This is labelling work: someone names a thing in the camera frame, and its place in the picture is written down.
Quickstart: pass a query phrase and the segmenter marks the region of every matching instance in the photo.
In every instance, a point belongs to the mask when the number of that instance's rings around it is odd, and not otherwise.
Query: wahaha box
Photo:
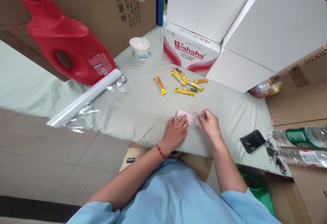
[[[163,40],[163,59],[205,75],[220,54],[220,44],[169,23]]]

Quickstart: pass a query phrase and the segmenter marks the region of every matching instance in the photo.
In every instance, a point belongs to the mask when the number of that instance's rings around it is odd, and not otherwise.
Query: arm
[[[245,193],[248,187],[221,136],[218,118],[209,109],[205,109],[202,112],[207,116],[207,120],[202,116],[198,116],[198,119],[213,145],[214,164],[221,192],[234,190]]]
[[[174,118],[169,119],[165,134],[158,143],[161,152],[166,156],[178,148],[187,135],[186,127],[188,126],[188,121],[186,120],[186,115],[178,117],[172,124],[173,120]],[[160,155],[157,147],[152,148],[119,172],[97,191],[87,203],[94,201],[110,202],[114,211],[124,208],[163,160],[164,158]]]

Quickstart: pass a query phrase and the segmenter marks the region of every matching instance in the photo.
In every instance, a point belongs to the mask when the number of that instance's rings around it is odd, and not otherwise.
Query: red detergent bottle
[[[20,0],[32,15],[27,25],[48,61],[62,74],[94,85],[115,69],[108,50],[82,23],[65,16],[52,0]],[[70,59],[70,66],[60,60]]]

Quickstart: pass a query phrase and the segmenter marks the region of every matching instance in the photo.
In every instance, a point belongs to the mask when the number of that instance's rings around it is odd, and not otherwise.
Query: brown cardboard box
[[[282,81],[281,91],[266,98],[274,126],[301,123],[303,127],[303,122],[309,121],[327,124],[326,71],[327,48],[321,47],[271,77],[276,82]]]
[[[68,17],[84,23],[114,58],[156,26],[156,0],[53,0]],[[19,0],[0,0],[0,39],[62,80],[27,34],[31,15]]]
[[[290,166],[312,224],[327,223],[327,169]]]
[[[280,93],[266,98],[275,129],[327,125],[326,71],[327,48],[321,47],[271,77],[275,82],[282,81]],[[289,167],[295,183],[285,182],[278,176],[274,176],[279,179],[274,179],[272,188],[268,183],[279,220],[327,223],[327,170]]]
[[[281,223],[310,224],[310,218],[303,204],[297,185],[283,177],[265,174],[276,218]]]

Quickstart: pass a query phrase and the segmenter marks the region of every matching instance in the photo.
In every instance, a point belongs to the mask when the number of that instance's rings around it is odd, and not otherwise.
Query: black label
[[[133,163],[135,161],[135,158],[128,158],[126,163]]]

